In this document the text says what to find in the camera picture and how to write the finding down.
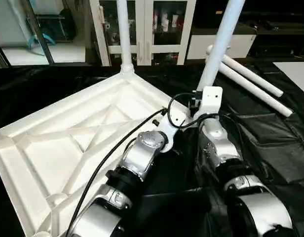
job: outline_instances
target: black wire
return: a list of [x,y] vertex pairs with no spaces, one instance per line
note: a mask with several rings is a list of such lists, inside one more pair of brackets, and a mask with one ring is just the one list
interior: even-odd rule
[[126,146],[126,148],[124,149],[123,152],[125,152],[125,151],[130,147],[131,143],[133,143],[136,139],[137,139],[136,137],[135,137],[135,138],[132,138],[132,139],[129,141],[129,143],[127,144],[127,146]]
[[243,157],[244,156],[244,154],[243,154],[244,153],[244,148],[243,148],[244,141],[243,141],[242,132],[241,132],[241,128],[240,128],[239,124],[233,118],[231,118],[228,115],[220,114],[219,116],[222,116],[223,118],[229,119],[235,125],[235,128],[237,130],[237,134],[238,134],[238,137],[239,137],[241,155]]
[[186,124],[186,125],[180,125],[180,126],[178,126],[178,125],[174,124],[173,121],[172,121],[172,119],[171,119],[171,115],[170,115],[171,105],[172,105],[173,101],[174,101],[177,97],[182,96],[182,95],[193,96],[194,93],[192,93],[192,92],[189,92],[189,93],[188,93],[188,92],[179,93],[179,94],[174,95],[174,96],[172,97],[172,99],[171,99],[170,102],[168,103],[168,107],[167,107],[167,118],[168,118],[169,123],[170,123],[173,127],[175,127],[175,128],[183,129],[183,128],[187,128],[187,127],[189,127],[189,126],[191,126],[191,125],[193,125],[193,124],[195,124],[195,123],[202,122],[202,121],[204,121],[205,119],[215,118],[216,116],[220,116],[220,117],[223,117],[223,118],[227,118],[227,119],[229,119],[229,120],[235,125],[235,128],[236,128],[237,133],[238,133],[238,136],[239,136],[239,143],[240,143],[241,155],[243,156],[243,152],[244,152],[244,151],[243,151],[243,138],[242,138],[241,129],[240,129],[238,123],[237,123],[234,119],[232,119],[230,116],[228,116],[228,115],[219,114],[219,113],[204,114],[204,115],[201,115],[201,116],[200,116],[198,119],[196,119],[195,121],[190,122],[190,123],[188,123],[188,124]]
[[172,97],[172,99],[170,100],[170,102],[168,103],[168,107],[167,107],[167,118],[168,118],[169,123],[170,123],[173,127],[178,128],[178,129],[187,128],[187,127],[192,126],[192,125],[195,124],[195,123],[201,122],[201,121],[203,121],[203,120],[205,120],[205,119],[208,119],[208,118],[214,118],[215,116],[218,116],[218,115],[219,115],[219,114],[217,114],[217,113],[215,113],[215,114],[205,114],[205,115],[201,115],[201,116],[200,116],[198,119],[196,119],[195,121],[190,122],[190,123],[185,124],[185,125],[176,125],[176,124],[174,124],[173,121],[172,121],[172,119],[171,119],[171,114],[170,114],[171,105],[172,105],[173,101],[174,101],[177,97],[182,96],[182,95],[190,95],[190,96],[192,96],[192,95],[194,95],[194,93],[180,93],[180,94],[174,95],[174,96]]
[[103,164],[108,160],[108,158],[112,155],[112,153],[117,150],[117,148],[128,138],[130,137],[135,131],[137,131],[140,127],[142,127],[146,122],[148,122],[150,119],[152,119],[155,115],[157,114],[160,114],[162,112],[165,112],[167,109],[161,109],[157,112],[155,112],[154,114],[150,115],[147,119],[145,119],[142,123],[140,123],[138,126],[136,126],[134,129],[132,129],[127,135],[125,135],[109,152],[108,154],[103,158],[103,160],[99,163],[99,165],[96,167],[94,173],[92,174],[92,176],[90,177],[89,181],[87,182],[86,186],[85,186],[85,189],[81,195],[81,198],[79,199],[77,205],[76,205],[76,208],[74,210],[74,213],[73,213],[73,216],[72,216],[72,219],[70,221],[70,224],[69,224],[69,227],[68,227],[68,230],[67,230],[67,233],[66,233],[66,237],[69,236],[69,232],[70,232],[70,229],[75,221],[75,219],[77,218],[77,215],[78,215],[78,212],[83,204],[83,201],[86,197],[86,194],[89,190],[89,188],[91,187],[91,184],[92,182],[94,181],[98,171],[101,169],[101,167],[103,166]]

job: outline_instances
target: white bracket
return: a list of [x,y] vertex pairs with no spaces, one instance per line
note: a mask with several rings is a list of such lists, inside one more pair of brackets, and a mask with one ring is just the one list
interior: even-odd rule
[[193,116],[193,120],[196,120],[203,114],[218,113],[221,105],[222,91],[222,88],[219,86],[205,86],[199,110]]
[[[186,118],[187,116],[183,112],[174,109],[171,110],[171,120],[175,125],[177,126],[182,125]],[[169,151],[173,147],[174,135],[178,131],[178,128],[175,128],[170,124],[167,118],[167,114],[164,115],[158,127],[155,128],[155,131],[163,132],[168,139],[168,143],[161,150],[161,153],[165,153]]]

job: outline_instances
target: white cylinder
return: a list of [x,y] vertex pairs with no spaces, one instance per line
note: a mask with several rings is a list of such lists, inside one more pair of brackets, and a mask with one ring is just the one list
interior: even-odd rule
[[133,72],[130,52],[130,33],[128,23],[127,0],[117,0],[119,37],[121,46],[121,72]]
[[245,0],[229,0],[219,26],[212,53],[206,61],[206,66],[201,75],[197,90],[203,90],[206,85],[212,86],[215,81],[219,65],[223,55],[226,53],[244,3]]
[[219,66],[219,71],[228,78],[230,78],[232,81],[236,82],[240,86],[250,91],[259,99],[263,100],[266,104],[280,112],[282,115],[289,117],[292,114],[292,111],[290,109],[288,109],[286,106],[284,106],[283,104],[272,98],[270,95],[268,95],[265,91],[245,79],[239,73],[229,68],[227,65],[221,63]]
[[[207,54],[210,54],[211,50],[212,50],[212,45],[207,48]],[[252,82],[259,85],[260,87],[264,88],[265,90],[267,90],[274,96],[280,97],[284,93],[282,90],[280,90],[276,86],[270,84],[268,81],[264,80],[259,75],[255,74],[251,70],[249,70],[246,67],[244,67],[243,65],[239,64],[238,62],[236,62],[229,56],[224,55],[222,58],[222,62],[224,62],[226,65],[228,65],[230,68],[234,69],[238,73],[245,76],[247,79],[251,80]]]

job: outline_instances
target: white floor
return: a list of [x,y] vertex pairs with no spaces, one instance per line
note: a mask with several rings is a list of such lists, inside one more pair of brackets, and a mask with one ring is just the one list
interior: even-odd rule
[[280,62],[274,64],[304,91],[304,62]]
[[[55,63],[85,62],[85,45],[82,42],[49,45]],[[26,47],[5,47],[3,51],[12,66],[47,65],[48,61],[40,46],[28,50]]]

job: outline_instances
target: black plastic sheet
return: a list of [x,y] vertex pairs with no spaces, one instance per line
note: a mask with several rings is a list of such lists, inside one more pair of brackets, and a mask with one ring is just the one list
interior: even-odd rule
[[[240,124],[244,159],[284,202],[299,236],[304,237],[304,93],[271,63],[249,65],[249,68],[282,89],[285,93],[279,100],[294,113],[290,118],[282,117],[218,74],[215,85],[224,89],[221,111],[230,113]],[[202,70],[202,65],[138,67],[136,73],[173,96],[194,90]],[[117,72],[119,68],[1,69],[0,127]],[[238,142],[234,126],[227,122],[225,126]],[[189,129],[175,139],[175,148],[164,157],[158,157],[159,165],[149,174],[144,195],[133,211],[133,231],[136,233],[133,236],[232,236],[219,192],[210,179],[196,180],[197,132]],[[23,235],[0,180],[2,231],[5,236]]]

